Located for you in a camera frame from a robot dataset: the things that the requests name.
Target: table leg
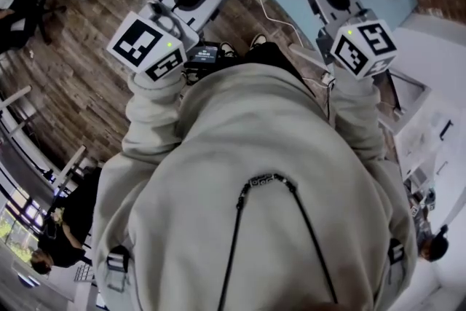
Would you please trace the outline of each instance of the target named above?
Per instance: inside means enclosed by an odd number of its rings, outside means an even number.
[[[0,110],[5,109],[8,105],[14,103],[18,98],[22,98],[26,93],[31,91],[31,86],[26,86],[22,90],[11,95],[0,103]]]
[[[57,187],[60,187],[60,192],[62,192],[65,189],[65,185],[61,184],[65,181],[66,175],[68,174],[69,170],[74,166],[74,164],[81,158],[82,154],[86,150],[86,147],[84,145],[81,145],[81,147],[78,149],[78,151],[74,154],[74,156],[69,160],[69,162],[66,164],[63,170],[61,170],[60,174],[57,176],[55,181],[52,183],[52,188],[55,189]]]
[[[21,130],[26,125],[27,121],[28,120],[22,121],[18,126],[16,126],[13,130],[11,130],[8,134],[8,137],[11,139],[15,135],[15,133],[17,133],[19,130]]]

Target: white wall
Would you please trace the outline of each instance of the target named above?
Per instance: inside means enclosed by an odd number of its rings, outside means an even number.
[[[411,285],[401,294],[390,311],[409,311],[439,289],[440,286],[431,263],[420,259],[417,261]]]
[[[454,291],[439,288],[411,311],[455,311],[463,299],[464,296]]]
[[[95,305],[99,290],[91,283],[78,283],[73,305],[70,311],[98,311]]]
[[[435,273],[447,289],[466,296],[466,208],[450,225],[449,250],[435,264]]]
[[[466,26],[411,15],[393,35],[400,51],[393,67],[466,108]]]
[[[394,31],[400,50],[394,68],[431,87],[454,108],[457,120],[435,163],[437,201],[430,214],[433,230],[459,215],[450,226],[450,249],[440,261],[419,261],[410,288],[394,311],[453,311],[466,295],[466,26],[432,16],[411,15]]]
[[[76,293],[76,284],[74,276],[79,266],[84,263],[79,261],[74,266],[69,268],[53,267],[49,274],[49,282],[55,285],[62,295],[68,299],[74,299]]]

